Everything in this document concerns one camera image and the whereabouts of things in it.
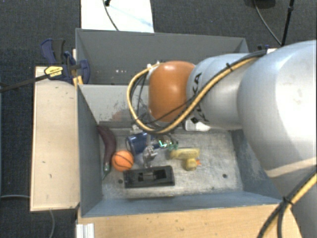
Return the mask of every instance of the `wooden board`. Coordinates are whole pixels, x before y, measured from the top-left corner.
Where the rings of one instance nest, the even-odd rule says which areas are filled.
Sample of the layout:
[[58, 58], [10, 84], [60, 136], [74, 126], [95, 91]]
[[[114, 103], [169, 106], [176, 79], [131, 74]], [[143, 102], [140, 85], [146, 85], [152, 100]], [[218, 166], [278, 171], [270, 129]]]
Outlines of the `wooden board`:
[[[43, 74], [38, 67], [36, 76]], [[79, 203], [76, 90], [43, 80], [34, 88], [30, 210], [75, 208]]]
[[[95, 238], [256, 238], [277, 205], [259, 205], [160, 214], [81, 218], [79, 224], [94, 223]], [[292, 213], [286, 213], [283, 234], [301, 238]], [[276, 224], [267, 238], [276, 238]]]

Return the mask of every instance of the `bin floor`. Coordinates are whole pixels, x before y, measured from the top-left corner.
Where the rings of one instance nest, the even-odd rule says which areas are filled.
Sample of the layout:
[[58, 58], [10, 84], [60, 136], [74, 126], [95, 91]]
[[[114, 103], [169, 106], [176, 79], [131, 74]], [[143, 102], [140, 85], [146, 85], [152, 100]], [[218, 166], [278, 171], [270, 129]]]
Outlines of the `bin floor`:
[[[128, 130], [113, 130], [117, 139], [117, 149], [126, 149], [125, 138]], [[171, 165], [174, 171], [175, 186], [124, 188], [123, 174], [112, 168], [103, 181], [104, 199], [168, 197], [176, 195], [219, 193], [223, 191], [243, 190], [236, 155], [231, 136], [227, 131], [176, 132], [179, 147], [200, 148], [200, 162], [195, 171], [186, 171], [183, 160], [169, 160], [166, 150], [152, 161], [152, 166]], [[101, 153], [104, 146], [101, 142]], [[132, 169], [143, 168], [142, 154], [135, 158]]]

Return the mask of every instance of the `yellow cable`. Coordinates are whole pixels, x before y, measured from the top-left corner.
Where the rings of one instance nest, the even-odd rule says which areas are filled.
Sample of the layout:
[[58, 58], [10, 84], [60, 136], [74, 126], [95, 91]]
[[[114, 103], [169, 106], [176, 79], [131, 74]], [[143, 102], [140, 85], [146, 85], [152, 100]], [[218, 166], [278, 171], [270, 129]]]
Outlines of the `yellow cable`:
[[[235, 65], [233, 65], [232, 67], [228, 68], [227, 70], [223, 71], [221, 74], [219, 74], [217, 77], [215, 77], [214, 79], [212, 79], [203, 89], [202, 91], [195, 97], [195, 99], [193, 100], [193, 102], [188, 106], [188, 108], [182, 113], [182, 115], [180, 115], [173, 123], [171, 123], [168, 127], [163, 128], [160, 131], [156, 131], [155, 133], [157, 134], [164, 134], [166, 132], [169, 132], [171, 129], [174, 129], [175, 127], [177, 127], [186, 117], [187, 115], [190, 114], [190, 112], [195, 108], [196, 104], [204, 97], [204, 95], [216, 84], [218, 83], [221, 79], [223, 79], [226, 75], [228, 75], [229, 73], [231, 73], [232, 71], [240, 68], [241, 66], [245, 65], [246, 63], [249, 63], [250, 61], [254, 60], [256, 58], [249, 58], [246, 59], [244, 61], [241, 61]], [[148, 71], [150, 71], [153, 67], [157, 66], [158, 64], [155, 64], [153, 66], [150, 66], [146, 69], [144, 69], [143, 71], [139, 72], [138, 74], [136, 74], [132, 80], [130, 81], [128, 88], [127, 88], [127, 101], [128, 101], [128, 106], [129, 106], [129, 110], [131, 112], [132, 117], [134, 118], [134, 120], [136, 121], [136, 123], [144, 130], [147, 131], [155, 131], [155, 129], [150, 128], [148, 126], [146, 126], [145, 124], [143, 124], [139, 119], [138, 116], [136, 115], [133, 107], [132, 107], [132, 103], [130, 101], [130, 92], [131, 92], [131, 88], [132, 85], [134, 84], [134, 82], [141, 77], [142, 75], [144, 75], [145, 73], [147, 73]]]
[[[317, 182], [317, 173], [314, 174], [304, 185], [303, 187], [298, 190], [296, 192], [296, 194], [293, 196], [293, 198], [290, 200], [292, 204], [296, 204], [306, 193], [307, 191], [309, 191]], [[292, 204], [288, 204], [286, 209], [285, 209], [285, 213], [287, 211], [289, 211], [291, 208], [292, 208]], [[264, 235], [269, 232], [269, 230], [271, 229], [271, 227], [273, 225], [275, 225], [277, 223], [277, 219], [278, 219], [278, 215], [276, 215], [274, 217], [274, 219], [272, 219], [271, 223], [269, 224], [269, 226], [267, 227], [265, 233], [263, 234], [263, 237]]]

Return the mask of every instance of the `dark gray carpet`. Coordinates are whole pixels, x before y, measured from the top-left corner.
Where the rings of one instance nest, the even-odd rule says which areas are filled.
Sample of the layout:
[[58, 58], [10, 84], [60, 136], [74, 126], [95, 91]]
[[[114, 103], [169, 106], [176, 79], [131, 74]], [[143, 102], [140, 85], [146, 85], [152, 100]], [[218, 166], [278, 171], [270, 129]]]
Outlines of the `dark gray carpet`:
[[[151, 0], [156, 32], [244, 37], [278, 47], [252, 0]], [[268, 25], [282, 39], [289, 0], [258, 1]], [[295, 0], [287, 44], [316, 39], [317, 0]], [[32, 77], [44, 63], [39, 44], [64, 38], [75, 47], [80, 0], [0, 0], [0, 77], [13, 84]], [[32, 148], [32, 86], [2, 95], [2, 194], [29, 194]], [[54, 237], [74, 237], [74, 211], [55, 211]], [[26, 200], [1, 200], [0, 237], [48, 237], [48, 213], [30, 214]]]

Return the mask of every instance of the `blue object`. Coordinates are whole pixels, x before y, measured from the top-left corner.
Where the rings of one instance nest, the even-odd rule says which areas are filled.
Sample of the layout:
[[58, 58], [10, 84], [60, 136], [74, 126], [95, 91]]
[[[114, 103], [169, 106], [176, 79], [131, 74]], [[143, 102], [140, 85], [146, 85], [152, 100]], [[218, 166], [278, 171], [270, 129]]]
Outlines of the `blue object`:
[[[147, 146], [147, 136], [146, 132], [141, 132], [132, 136], [128, 136], [125, 140], [127, 149], [135, 156], [137, 154], [143, 153], [144, 149]], [[151, 144], [154, 149], [159, 148], [159, 144], [153, 140], [153, 136], [151, 136]]]
[[[48, 61], [49, 65], [57, 65], [63, 68], [62, 75], [49, 79], [62, 80], [72, 84], [75, 76], [71, 75], [72, 67], [76, 65], [76, 60], [69, 51], [64, 52], [63, 46], [65, 41], [46, 39], [40, 44], [42, 56]], [[88, 84], [90, 78], [90, 67], [86, 59], [79, 61], [79, 68], [76, 68], [77, 75], [81, 75], [84, 84]]]

